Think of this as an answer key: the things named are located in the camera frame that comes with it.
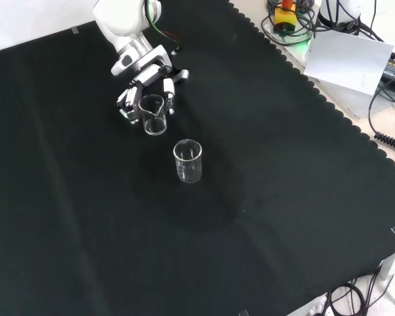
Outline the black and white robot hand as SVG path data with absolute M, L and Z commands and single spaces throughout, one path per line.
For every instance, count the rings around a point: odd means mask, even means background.
M 186 81 L 190 72 L 173 66 L 151 64 L 142 70 L 119 95 L 116 105 L 119 113 L 131 124 L 141 119 L 140 100 L 147 94 L 159 94 L 164 99 L 164 110 L 170 115 L 175 112 L 175 85 Z

